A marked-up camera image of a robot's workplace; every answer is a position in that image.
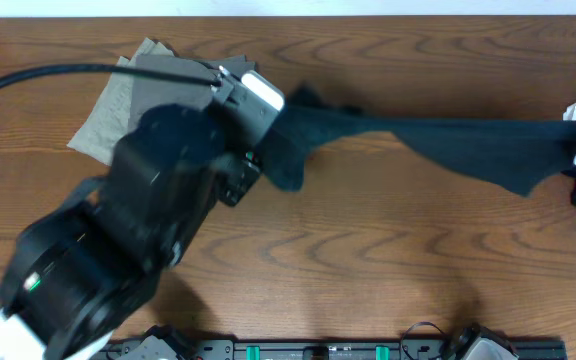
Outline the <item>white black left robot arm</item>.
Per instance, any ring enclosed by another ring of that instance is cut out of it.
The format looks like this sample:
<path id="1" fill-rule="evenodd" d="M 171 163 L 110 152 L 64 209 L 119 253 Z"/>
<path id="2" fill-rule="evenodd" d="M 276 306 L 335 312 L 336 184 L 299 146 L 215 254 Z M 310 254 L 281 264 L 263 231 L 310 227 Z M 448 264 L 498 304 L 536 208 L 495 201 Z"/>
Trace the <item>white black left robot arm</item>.
<path id="1" fill-rule="evenodd" d="M 109 172 L 18 237 L 0 284 L 0 359 L 87 359 L 155 294 L 217 203 L 257 181 L 255 146 L 284 107 L 258 73 L 223 74 L 209 105 L 146 111 Z"/>

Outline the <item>black t-shirt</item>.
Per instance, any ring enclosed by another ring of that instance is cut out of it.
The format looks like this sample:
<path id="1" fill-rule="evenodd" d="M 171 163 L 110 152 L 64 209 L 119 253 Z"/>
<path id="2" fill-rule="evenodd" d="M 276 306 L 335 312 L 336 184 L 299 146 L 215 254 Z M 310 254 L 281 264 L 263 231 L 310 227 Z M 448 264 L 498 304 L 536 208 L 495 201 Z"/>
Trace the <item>black t-shirt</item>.
<path id="1" fill-rule="evenodd" d="M 265 176 L 280 190 L 295 192 L 315 150 L 368 132 L 390 133 L 441 167 L 520 196 L 570 169 L 576 149 L 576 122 L 375 117 L 356 106 L 329 105 L 301 87 L 288 97 L 255 152 Z"/>

